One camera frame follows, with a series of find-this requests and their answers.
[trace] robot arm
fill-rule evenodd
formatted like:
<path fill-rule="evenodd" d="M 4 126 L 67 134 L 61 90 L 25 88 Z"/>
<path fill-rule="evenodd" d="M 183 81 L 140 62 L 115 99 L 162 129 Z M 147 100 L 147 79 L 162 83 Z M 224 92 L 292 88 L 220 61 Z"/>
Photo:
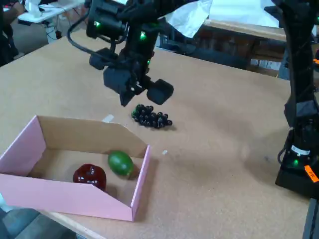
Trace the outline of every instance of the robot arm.
<path fill-rule="evenodd" d="M 314 94 L 311 41 L 312 29 L 318 21 L 319 5 L 316 0 L 273 2 L 279 8 L 286 33 L 291 86 L 291 95 L 284 110 L 291 130 L 278 155 L 281 168 L 276 184 L 318 199 L 319 187 L 311 176 L 319 175 L 319 107 Z"/>
<path fill-rule="evenodd" d="M 146 76 L 154 55 L 161 25 L 158 18 L 188 3 L 186 0 L 133 0 L 126 5 L 112 0 L 86 2 L 89 12 L 68 30 L 68 40 L 89 54 L 90 64 L 104 71 L 104 85 L 120 95 L 125 106 L 134 95 L 148 90 L 147 96 L 163 104 L 173 93 L 173 86 L 163 80 L 155 83 Z M 276 184 L 319 199 L 319 107 L 314 95 L 311 31 L 318 22 L 317 0 L 273 0 L 281 15 L 289 51 L 291 95 L 285 104 L 285 116 L 291 130 L 278 155 L 281 168 Z M 70 36 L 71 31 L 88 16 L 87 35 L 111 44 L 97 52 L 90 51 Z M 116 44 L 126 39 L 119 55 Z"/>

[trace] tan table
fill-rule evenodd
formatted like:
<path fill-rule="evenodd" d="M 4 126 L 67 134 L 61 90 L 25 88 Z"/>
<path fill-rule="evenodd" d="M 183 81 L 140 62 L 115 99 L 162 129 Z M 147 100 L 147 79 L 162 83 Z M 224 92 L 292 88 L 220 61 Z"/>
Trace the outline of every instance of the tan table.
<path fill-rule="evenodd" d="M 74 38 L 94 50 L 105 46 Z M 155 110 L 174 127 L 138 126 L 102 71 L 65 38 L 0 68 L 0 151 L 35 114 L 118 122 L 153 147 L 134 223 L 42 212 L 88 239 L 300 239 L 309 200 L 275 185 L 289 82 L 156 50 L 149 75 L 175 92 Z"/>
<path fill-rule="evenodd" d="M 274 40 L 286 41 L 286 34 L 284 29 L 277 27 L 258 26 L 253 24 L 243 24 L 239 22 L 206 20 L 204 25 L 245 33 L 252 36 L 269 38 Z"/>

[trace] cardboard box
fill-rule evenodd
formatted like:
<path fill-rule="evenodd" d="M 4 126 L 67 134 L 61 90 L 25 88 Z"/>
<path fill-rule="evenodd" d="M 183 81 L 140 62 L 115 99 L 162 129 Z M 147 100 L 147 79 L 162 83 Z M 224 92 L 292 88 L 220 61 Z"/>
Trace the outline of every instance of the cardboard box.
<path fill-rule="evenodd" d="M 132 158 L 139 168 L 135 179 L 110 170 L 113 150 Z M 0 158 L 0 193 L 9 206 L 133 221 L 149 155 L 150 146 L 120 124 L 35 116 Z M 73 183 L 85 163 L 104 169 L 106 192 Z"/>

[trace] orange label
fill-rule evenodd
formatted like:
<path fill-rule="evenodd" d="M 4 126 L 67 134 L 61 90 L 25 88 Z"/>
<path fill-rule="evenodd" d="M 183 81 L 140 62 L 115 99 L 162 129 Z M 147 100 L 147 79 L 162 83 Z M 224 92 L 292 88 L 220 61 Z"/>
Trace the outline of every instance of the orange label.
<path fill-rule="evenodd" d="M 319 178 L 315 175 L 315 173 L 313 172 L 313 170 L 310 168 L 309 165 L 305 166 L 305 171 L 308 173 L 309 177 L 314 183 L 319 181 Z"/>

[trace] lime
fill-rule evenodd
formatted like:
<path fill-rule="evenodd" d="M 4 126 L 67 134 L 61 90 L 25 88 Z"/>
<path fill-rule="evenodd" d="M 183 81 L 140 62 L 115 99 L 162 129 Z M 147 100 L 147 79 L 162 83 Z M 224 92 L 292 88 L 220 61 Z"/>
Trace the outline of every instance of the lime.
<path fill-rule="evenodd" d="M 108 156 L 110 169 L 119 176 L 130 176 L 134 164 L 131 158 L 122 151 L 113 151 Z"/>

